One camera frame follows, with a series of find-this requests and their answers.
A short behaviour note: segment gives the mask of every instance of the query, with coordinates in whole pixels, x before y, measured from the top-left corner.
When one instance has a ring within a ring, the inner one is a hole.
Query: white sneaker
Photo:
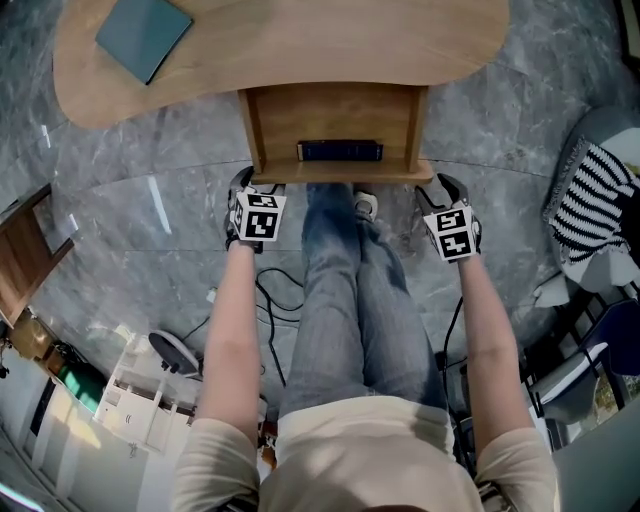
[[[354,196],[356,212],[369,218],[371,222],[378,215],[378,198],[373,194],[358,191]]]

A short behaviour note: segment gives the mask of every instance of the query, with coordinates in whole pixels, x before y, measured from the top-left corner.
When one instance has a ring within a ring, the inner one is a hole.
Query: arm
[[[235,241],[213,305],[197,418],[232,425],[257,445],[260,349],[256,324],[255,256]]]
[[[476,451],[498,436],[532,427],[520,388],[518,349],[504,306],[474,255],[459,263],[468,344],[468,376]]]

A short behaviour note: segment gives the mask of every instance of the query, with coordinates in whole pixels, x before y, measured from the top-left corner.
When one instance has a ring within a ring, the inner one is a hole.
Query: leg
[[[348,186],[309,185],[302,230],[305,301],[280,417],[366,396],[357,311],[360,241]]]
[[[359,216],[357,229],[364,382],[377,393],[446,410],[431,343],[407,291],[402,264],[370,220]]]

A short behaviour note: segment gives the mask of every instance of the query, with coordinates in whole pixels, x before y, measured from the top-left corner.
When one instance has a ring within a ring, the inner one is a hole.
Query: person
[[[307,188],[305,302],[280,408],[278,466],[262,484],[254,250],[231,243],[173,510],[481,511],[483,483],[499,494],[495,510],[553,509],[554,465],[533,428],[514,334],[480,256],[458,263],[474,482],[452,456],[442,380],[401,263],[373,223],[376,199],[357,198],[354,207],[345,184]]]

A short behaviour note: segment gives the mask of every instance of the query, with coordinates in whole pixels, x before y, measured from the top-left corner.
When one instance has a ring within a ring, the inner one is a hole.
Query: black and white striped fabric
[[[595,144],[587,144],[584,158],[564,187],[560,205],[548,218],[570,263],[608,250],[629,251],[619,234],[622,210],[616,202],[620,194],[631,197],[640,190],[640,181],[620,160]]]

